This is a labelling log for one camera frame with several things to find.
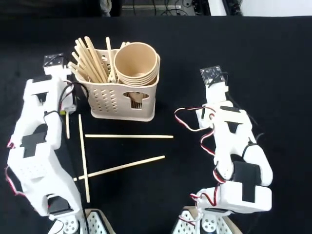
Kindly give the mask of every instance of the disposable chopstick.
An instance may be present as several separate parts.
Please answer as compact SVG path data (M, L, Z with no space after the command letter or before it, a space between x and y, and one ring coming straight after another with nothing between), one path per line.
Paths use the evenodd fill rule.
M83 68L83 70L88 74L88 77L90 78L90 80L93 83L97 83L98 80L97 80L96 76L94 75L94 73L91 71L91 69L86 66L86 64L78 57L78 55L75 52L72 52L72 56L75 58L77 63L80 64L80 66Z
M117 170L121 170L121 169L124 169L124 168L127 168L127 167L133 167L133 166L137 166L137 165L140 165L140 164L153 162L153 161L164 159L164 158L165 158L165 156L152 157L152 158L149 158L149 159L145 159L145 160L132 162L132 163L124 164L124 165L121 165L121 166L105 169L105 170L102 170L102 171L99 171L99 172L93 172L93 173L88 174L88 178L94 177L94 176L98 176L98 175L102 175L102 174L109 173L109 172L113 172L113 171L117 171ZM85 178L86 178L85 175L81 175L81 176L78 177L78 179L85 179Z
M94 48L94 46L93 46L93 44L92 44L90 38L84 37L84 39L85 39L85 41L86 41L86 43L87 43L87 45L88 45L89 51L90 51L90 53L91 53L91 55L92 55L92 57L93 57L93 60L94 60L95 65L96 65L96 67L97 67L97 69L98 69L98 72L100 73L100 76L101 76L101 78L102 78L102 81L103 81L103 83L106 83L106 82L107 82L107 74L106 74L106 72L104 71L104 68L103 68L103 66L102 66L102 64L101 64L101 62L100 62L100 60L99 60L98 54L97 54L97 52L95 51L95 48Z
M81 47L81 49L84 51L84 53L86 54L86 56L88 57L88 60L90 61L90 66L92 66L92 68L94 68L94 73L97 75L97 77L99 78L100 83L103 83L103 79L101 77L101 73L100 70L97 68L97 65L94 61L94 58L92 57L91 51L88 50L88 48L86 47L86 45L84 44L83 40L81 38L78 38L78 42L76 40L76 44L78 46Z
M82 121L81 115L78 115L78 123L79 123L79 135L80 135L80 143L81 143L81 154L82 154L82 165L83 165L83 178L86 189L86 199L87 202L90 203L90 192L89 192L89 180L88 180L88 171L87 171L87 162L86 162L86 154L84 150L84 140L83 140L83 131L82 131Z
M113 61L113 56L112 56L111 42L109 40L109 37L106 37L105 39L106 39L106 46L107 46L107 50L108 50L108 57L109 57L109 61L111 64L111 73L110 74L112 74L112 78L110 81L116 83L116 76L115 76L115 70L114 70L114 61Z
M88 74L86 73L85 70L83 70L81 67L78 67L76 64L74 64L73 62L69 62L68 66L73 67L74 69L76 69L80 74L84 75L84 76L88 76Z
M76 45L74 48L77 51L77 53L79 54L81 60L86 65L86 67L88 67L92 71L92 73L95 75L97 82L101 83L101 79L100 79L99 75L97 74L96 69L94 68L92 62L89 60L89 58L86 55L86 52L83 50L83 48L80 45Z
M95 51L96 55L98 55L97 52L96 52L96 50L95 50L95 48L94 48L94 45L93 45L91 39L90 39L89 37L84 37L84 39L86 40L87 44L89 43L89 44L91 45L91 47L92 47L93 50ZM106 75L106 79L107 79L107 77L108 77L107 63L105 63L105 62L102 63L102 62L101 62L102 59L101 59L99 56L97 56L97 59L98 59L98 61L99 61L99 64L101 65L101 69L104 69L105 75Z
M86 134L86 138L159 138L169 139L174 138L171 135L113 135L113 134Z

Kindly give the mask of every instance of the chopstick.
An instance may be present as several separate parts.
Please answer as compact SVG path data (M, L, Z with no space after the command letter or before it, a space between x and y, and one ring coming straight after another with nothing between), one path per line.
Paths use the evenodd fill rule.
M82 62L90 68L90 71L93 72L95 79L97 80L97 83L101 83L101 78L99 77L98 73L96 72L96 69L94 68L92 62L89 60L89 57L87 56L86 51L83 50L81 45L76 45L75 50L80 55L80 58Z
M153 161L164 159L164 158L165 158L165 156L152 157L152 158L148 158L148 159L145 159L145 160L132 162L132 163L124 164L124 165L121 165L121 166L105 169L105 170L102 170L102 171L99 171L99 172L93 172L93 173L88 174L87 177L90 178L90 177L102 175L102 174L105 174L105 173L121 170L121 169L124 169L124 168L127 168L127 167L133 167L133 166L137 166L137 165L140 165L140 164L153 162ZM85 175L81 175L81 176L78 177L78 179L86 179L86 176Z
M116 81L115 70L114 70L114 61L113 61L113 56L112 56L111 41L109 40L109 37L106 37L105 39L106 39L106 46L108 50L108 57L109 57L109 61L111 64L111 72L108 78L110 78L111 76L111 79L109 79L109 81L116 83L117 81Z
M112 48L109 37L106 37L107 52L110 64L108 65L106 59L102 59L91 39L87 36L75 40L76 46L74 47L76 52L72 52L72 56L77 61L77 65L74 63L68 63L70 70L78 77L83 77L87 82L93 83L107 83L118 82L118 77L115 74L114 60L112 54ZM123 42L121 47L126 46L129 42Z
M107 82L107 75L106 75L106 73L105 73L105 71L104 71L104 68L103 68L103 66L102 66L102 64L101 64L101 62L100 62L100 60L99 60L98 54L97 54L97 52L95 51L95 48L94 48L94 46L93 46L93 44L92 44L90 38L84 37L84 39L85 39L85 41L86 41L86 43L87 43L87 45L88 45L88 47L89 47L89 51L90 51L90 53L91 53L91 55L92 55L92 57L93 57L93 60L94 60L94 62L95 62L95 64L96 64L97 70L98 70L99 73L100 73L102 82L103 82L103 83L106 83L106 82Z
M171 135L113 135L113 134L86 134L85 137L89 138L174 138Z
M84 174L83 178L84 178L84 185L85 185L85 189L86 189L86 199L87 199L87 202L90 203L89 180L88 180L88 176L87 176L88 171L87 171L86 154L85 154L85 150L84 150L81 114L78 115L78 123L79 123L79 135L80 135L82 165L83 165L83 174Z

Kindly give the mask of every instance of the paper cup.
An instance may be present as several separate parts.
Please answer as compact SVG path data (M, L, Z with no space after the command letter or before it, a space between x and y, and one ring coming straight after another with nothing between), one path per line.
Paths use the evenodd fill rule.
M114 65L118 78L128 85L142 86L158 74L156 51L148 44L130 43L115 55Z

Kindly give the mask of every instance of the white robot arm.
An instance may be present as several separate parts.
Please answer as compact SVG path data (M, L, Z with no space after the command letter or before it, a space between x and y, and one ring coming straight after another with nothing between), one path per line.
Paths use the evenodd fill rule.
M217 230L217 219L222 216L271 209L272 192L267 186L272 182L273 172L255 140L246 111L233 107L232 102L226 99L229 89L224 77L227 74L222 73L219 66L200 71L206 85L207 103L196 108L196 116L199 130L212 129L203 135L200 145L214 157L213 175L218 185L201 189L196 195L191 194L198 213L191 224L194 224L195 233L202 233L201 230L213 233ZM202 144L203 139L212 134L215 152ZM232 161L232 154L242 160Z
M62 139L62 123L57 110L72 112L76 109L70 87L59 108L70 72L58 63L45 67L45 71L49 75L26 83L22 113L8 144L11 150L7 163L20 181L22 194L39 215L63 222L66 234L74 234L77 230L83 233L86 225L80 194L54 152Z

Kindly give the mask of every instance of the black table surface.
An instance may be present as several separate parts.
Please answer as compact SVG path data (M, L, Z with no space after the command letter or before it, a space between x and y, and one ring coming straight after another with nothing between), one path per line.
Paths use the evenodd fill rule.
M272 166L273 207L258 214L234 214L246 233L307 233L311 119L312 18L154 17L46 19L1 22L0 166L22 108L27 79L43 75L43 56L74 50L75 39L89 36L95 47L123 41L152 45L161 57L156 115L151 122L95 119L83 100L86 134L160 134L174 139L85 139L88 172L165 155L160 161L89 179L91 203L117 233L170 233L189 193L215 186L213 159L199 146L203 133L179 125L173 112L205 103L200 68L220 65L230 74L231 96L251 114L265 135L259 140ZM183 114L193 126L195 113ZM77 113L70 117L70 150L82 174ZM207 140L213 147L213 139ZM68 155L57 152L72 175ZM44 234L51 222L0 177L1 232Z

